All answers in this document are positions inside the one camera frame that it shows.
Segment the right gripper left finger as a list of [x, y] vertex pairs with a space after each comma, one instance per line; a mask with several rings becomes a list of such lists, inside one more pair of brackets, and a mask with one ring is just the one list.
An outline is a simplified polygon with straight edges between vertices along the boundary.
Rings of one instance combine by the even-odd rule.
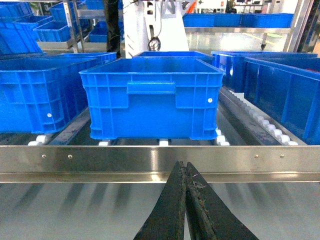
[[185, 231], [186, 175], [183, 162], [175, 163], [167, 182], [135, 240], [182, 240]]

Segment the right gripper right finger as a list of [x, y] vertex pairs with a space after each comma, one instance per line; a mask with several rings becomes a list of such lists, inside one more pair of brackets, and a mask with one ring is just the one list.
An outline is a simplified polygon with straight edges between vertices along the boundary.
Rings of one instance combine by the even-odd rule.
[[195, 166], [186, 165], [186, 216], [192, 240], [256, 240]]

